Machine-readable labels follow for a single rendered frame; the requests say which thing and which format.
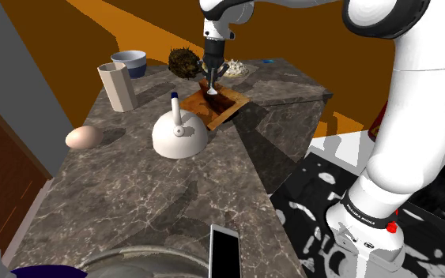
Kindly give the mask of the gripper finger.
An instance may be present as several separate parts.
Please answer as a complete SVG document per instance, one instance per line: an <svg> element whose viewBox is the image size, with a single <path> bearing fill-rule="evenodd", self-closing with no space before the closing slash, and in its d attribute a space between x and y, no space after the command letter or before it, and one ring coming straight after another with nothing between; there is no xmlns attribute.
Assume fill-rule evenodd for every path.
<svg viewBox="0 0 445 278"><path fill-rule="evenodd" d="M225 72L229 69L228 63L223 63L220 68L213 70L213 83L216 83L217 80L222 77Z"/></svg>
<svg viewBox="0 0 445 278"><path fill-rule="evenodd" d="M204 61L202 61L202 70L204 71L204 76L207 80L208 88L213 89L213 69L209 67Z"/></svg>

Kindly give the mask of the white frosted cake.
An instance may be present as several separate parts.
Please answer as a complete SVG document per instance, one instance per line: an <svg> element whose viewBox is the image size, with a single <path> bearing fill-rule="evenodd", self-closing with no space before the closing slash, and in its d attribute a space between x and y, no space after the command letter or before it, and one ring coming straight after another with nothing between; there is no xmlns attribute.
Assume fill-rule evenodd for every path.
<svg viewBox="0 0 445 278"><path fill-rule="evenodd" d="M224 72L224 77L242 77L249 73L249 69L238 60L231 59L226 64L229 68Z"/></svg>

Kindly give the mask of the dark spiky ball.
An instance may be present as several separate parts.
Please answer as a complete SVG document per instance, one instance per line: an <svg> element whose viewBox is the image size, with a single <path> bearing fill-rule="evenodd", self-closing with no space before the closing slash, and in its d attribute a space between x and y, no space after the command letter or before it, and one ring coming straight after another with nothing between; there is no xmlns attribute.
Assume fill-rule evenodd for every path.
<svg viewBox="0 0 445 278"><path fill-rule="evenodd" d="M200 58L189 47L174 48L168 56L168 69L177 77L195 78L202 71L199 61Z"/></svg>

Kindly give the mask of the brown wooden tray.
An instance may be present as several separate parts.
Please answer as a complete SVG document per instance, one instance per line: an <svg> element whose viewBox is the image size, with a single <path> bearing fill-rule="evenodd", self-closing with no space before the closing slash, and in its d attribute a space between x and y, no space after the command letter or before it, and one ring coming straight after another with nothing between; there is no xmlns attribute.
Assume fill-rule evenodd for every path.
<svg viewBox="0 0 445 278"><path fill-rule="evenodd" d="M180 103L184 110L196 114L208 130L215 130L250 101L244 94L216 83L216 95L208 94L208 81L198 82L200 89Z"/></svg>

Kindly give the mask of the white kettle with blue knob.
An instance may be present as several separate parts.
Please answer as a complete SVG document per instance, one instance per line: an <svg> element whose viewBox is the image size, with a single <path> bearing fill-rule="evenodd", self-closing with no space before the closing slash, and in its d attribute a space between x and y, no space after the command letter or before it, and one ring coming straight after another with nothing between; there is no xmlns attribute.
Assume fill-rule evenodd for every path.
<svg viewBox="0 0 445 278"><path fill-rule="evenodd" d="M176 92L171 94L172 109L161 115L153 126L153 148L169 159L184 159L200 153L208 143L203 121L180 108Z"/></svg>

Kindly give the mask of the blue and white bowl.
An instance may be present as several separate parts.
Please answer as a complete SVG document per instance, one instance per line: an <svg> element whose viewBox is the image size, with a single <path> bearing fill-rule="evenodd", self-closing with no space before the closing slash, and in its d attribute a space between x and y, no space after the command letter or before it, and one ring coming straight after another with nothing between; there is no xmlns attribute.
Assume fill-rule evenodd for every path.
<svg viewBox="0 0 445 278"><path fill-rule="evenodd" d="M143 77L146 71L146 53L144 51L120 51L111 56L113 62L124 63L132 79Z"/></svg>

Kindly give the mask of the beige faceted cup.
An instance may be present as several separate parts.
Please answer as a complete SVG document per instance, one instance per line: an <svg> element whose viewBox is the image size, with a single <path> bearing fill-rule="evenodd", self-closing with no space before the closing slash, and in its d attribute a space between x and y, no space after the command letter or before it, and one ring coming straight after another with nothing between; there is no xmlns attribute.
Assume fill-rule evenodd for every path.
<svg viewBox="0 0 445 278"><path fill-rule="evenodd" d="M130 75L124 63L105 63L98 66L97 70L114 111L128 112L138 107Z"/></svg>

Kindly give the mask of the beige egg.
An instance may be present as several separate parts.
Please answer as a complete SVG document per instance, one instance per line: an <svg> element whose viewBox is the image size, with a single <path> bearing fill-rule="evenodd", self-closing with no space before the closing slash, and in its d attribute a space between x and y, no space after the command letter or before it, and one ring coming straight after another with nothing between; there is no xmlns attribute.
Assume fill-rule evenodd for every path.
<svg viewBox="0 0 445 278"><path fill-rule="evenodd" d="M66 136L65 143L73 149L95 148L103 140L103 137L102 130L94 126L81 126Z"/></svg>

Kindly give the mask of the black white patterned robot stand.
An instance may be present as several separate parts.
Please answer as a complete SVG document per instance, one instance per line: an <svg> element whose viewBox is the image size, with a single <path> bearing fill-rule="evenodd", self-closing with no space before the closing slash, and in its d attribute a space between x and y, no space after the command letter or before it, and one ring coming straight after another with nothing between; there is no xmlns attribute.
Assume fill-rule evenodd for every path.
<svg viewBox="0 0 445 278"><path fill-rule="evenodd" d="M270 200L308 278L355 278L357 257L335 241L325 220L357 176L313 153ZM366 278L445 278L445 221L404 203L398 210L405 260L397 272L370 264Z"/></svg>

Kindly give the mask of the red object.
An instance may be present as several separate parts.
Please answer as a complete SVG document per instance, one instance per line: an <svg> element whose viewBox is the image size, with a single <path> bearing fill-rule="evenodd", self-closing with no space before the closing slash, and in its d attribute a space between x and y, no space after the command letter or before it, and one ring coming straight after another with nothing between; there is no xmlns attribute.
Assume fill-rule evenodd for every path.
<svg viewBox="0 0 445 278"><path fill-rule="evenodd" d="M375 121L371 124L370 128L368 129L368 136L373 142L376 141L376 138L378 136L379 127L385 115L386 108L387 108L387 103L383 105L382 110L379 112Z"/></svg>

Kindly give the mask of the white phone with black screen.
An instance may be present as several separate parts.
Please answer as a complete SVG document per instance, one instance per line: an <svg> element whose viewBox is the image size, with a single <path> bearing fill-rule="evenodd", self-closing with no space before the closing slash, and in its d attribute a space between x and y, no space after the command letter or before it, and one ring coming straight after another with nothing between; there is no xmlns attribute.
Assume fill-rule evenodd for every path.
<svg viewBox="0 0 445 278"><path fill-rule="evenodd" d="M210 225L208 278L242 278L237 231Z"/></svg>

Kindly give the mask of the grey round plate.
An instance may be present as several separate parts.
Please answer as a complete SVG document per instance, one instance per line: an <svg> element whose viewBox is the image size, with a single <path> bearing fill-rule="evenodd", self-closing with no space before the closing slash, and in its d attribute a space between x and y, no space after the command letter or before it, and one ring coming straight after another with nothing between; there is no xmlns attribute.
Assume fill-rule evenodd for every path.
<svg viewBox="0 0 445 278"><path fill-rule="evenodd" d="M208 278L203 259L165 246L126 246L104 251L77 266L85 278Z"/></svg>

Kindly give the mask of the dark blue object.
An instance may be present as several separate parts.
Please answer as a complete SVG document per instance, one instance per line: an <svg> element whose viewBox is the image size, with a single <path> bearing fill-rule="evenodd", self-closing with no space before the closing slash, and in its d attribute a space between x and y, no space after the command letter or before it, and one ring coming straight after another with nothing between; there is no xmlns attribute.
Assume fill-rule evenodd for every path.
<svg viewBox="0 0 445 278"><path fill-rule="evenodd" d="M68 265L31 265L10 272L17 278L85 278L88 275Z"/></svg>

